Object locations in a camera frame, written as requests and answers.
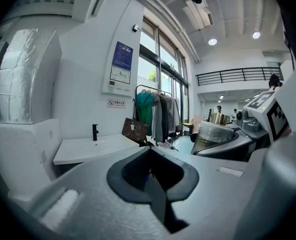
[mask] teal garment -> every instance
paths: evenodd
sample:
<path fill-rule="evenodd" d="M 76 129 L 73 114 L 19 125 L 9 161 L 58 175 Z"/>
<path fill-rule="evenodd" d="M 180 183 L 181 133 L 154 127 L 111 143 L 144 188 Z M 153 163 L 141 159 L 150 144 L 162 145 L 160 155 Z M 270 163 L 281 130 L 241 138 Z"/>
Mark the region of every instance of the teal garment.
<path fill-rule="evenodd" d="M 154 96 L 149 92 L 140 92 L 137 94 L 137 105 L 140 113 L 141 122 L 149 124 L 150 128 L 148 136 L 152 135 L 152 104 L 154 102 Z"/>

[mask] clothing rack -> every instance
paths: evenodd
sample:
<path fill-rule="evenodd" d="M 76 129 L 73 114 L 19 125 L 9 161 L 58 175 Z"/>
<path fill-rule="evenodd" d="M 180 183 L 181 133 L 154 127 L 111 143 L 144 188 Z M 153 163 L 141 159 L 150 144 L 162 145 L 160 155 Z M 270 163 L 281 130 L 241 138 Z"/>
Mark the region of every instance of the clothing rack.
<path fill-rule="evenodd" d="M 172 97 L 172 94 L 170 92 L 167 92 L 167 91 L 164 91 L 164 90 L 160 90 L 160 89 L 157 89 L 157 88 L 154 88 L 154 87 L 150 87 L 150 86 L 147 86 L 147 85 L 144 85 L 144 84 L 139 84 L 137 87 L 136 87 L 136 91 L 135 91 L 135 94 L 136 94 L 136 99 L 135 99 L 135 103 L 137 104 L 137 90 L 138 90 L 138 87 L 139 86 L 143 86 L 143 87 L 146 87 L 146 88 L 149 88 L 149 89 L 154 89 L 156 91 L 159 91 L 159 92 L 162 92 L 162 93 L 167 93 L 167 94 L 170 94 L 171 97 Z"/>
<path fill-rule="evenodd" d="M 172 97 L 172 94 L 170 93 L 170 92 L 167 92 L 167 91 L 164 91 L 164 90 L 160 90 L 160 89 L 157 89 L 157 88 L 154 88 L 154 87 L 150 87 L 150 86 L 147 86 L 147 85 L 144 85 L 144 84 L 139 84 L 137 87 L 136 87 L 136 90 L 135 90 L 135 103 L 137 103 L 137 89 L 138 89 L 138 87 L 139 86 L 143 86 L 143 87 L 146 87 L 146 88 L 149 88 L 149 89 L 154 89 L 154 90 L 156 90 L 156 91 L 159 91 L 159 92 L 161 92 L 161 93 L 167 93 L 167 94 L 170 94 L 170 96 Z M 173 147 L 173 137 L 171 138 L 171 145 L 172 145 L 172 147 Z"/>

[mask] black railing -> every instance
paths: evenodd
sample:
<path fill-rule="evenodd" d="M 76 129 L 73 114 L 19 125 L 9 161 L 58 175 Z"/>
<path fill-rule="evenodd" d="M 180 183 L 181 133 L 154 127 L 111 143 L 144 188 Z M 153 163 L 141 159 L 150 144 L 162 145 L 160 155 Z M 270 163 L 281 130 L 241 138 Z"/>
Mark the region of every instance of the black railing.
<path fill-rule="evenodd" d="M 211 73 L 197 74 L 198 86 L 221 84 L 238 81 L 269 80 L 275 74 L 283 81 L 283 76 L 278 67 L 245 67 L 221 70 Z"/>

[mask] brown handbag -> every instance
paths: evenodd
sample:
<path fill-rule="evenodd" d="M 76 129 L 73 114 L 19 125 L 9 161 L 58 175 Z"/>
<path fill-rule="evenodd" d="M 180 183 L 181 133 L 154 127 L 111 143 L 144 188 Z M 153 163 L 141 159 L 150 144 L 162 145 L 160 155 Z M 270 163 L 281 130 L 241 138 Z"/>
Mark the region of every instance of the brown handbag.
<path fill-rule="evenodd" d="M 149 124 L 140 122 L 140 114 L 137 108 L 137 104 L 134 101 L 134 108 L 133 108 L 133 119 L 126 118 L 124 121 L 123 129 L 122 129 L 122 135 L 129 138 L 130 140 L 139 143 L 139 144 L 144 144 L 147 142 L 147 134 L 150 128 Z M 139 117 L 139 121 L 135 120 L 134 117 L 134 112 L 137 110 L 137 115 Z"/>

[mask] ceiling light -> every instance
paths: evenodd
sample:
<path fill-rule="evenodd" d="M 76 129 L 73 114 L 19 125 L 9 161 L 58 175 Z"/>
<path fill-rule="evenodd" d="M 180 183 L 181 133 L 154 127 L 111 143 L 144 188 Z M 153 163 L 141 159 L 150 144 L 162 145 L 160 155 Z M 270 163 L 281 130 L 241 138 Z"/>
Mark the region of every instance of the ceiling light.
<path fill-rule="evenodd" d="M 253 39 L 258 39 L 260 37 L 260 32 L 254 32 L 252 37 Z"/>
<path fill-rule="evenodd" d="M 217 43 L 217 39 L 215 39 L 215 38 L 210 39 L 208 42 L 208 44 L 211 46 L 214 46 L 216 43 Z"/>

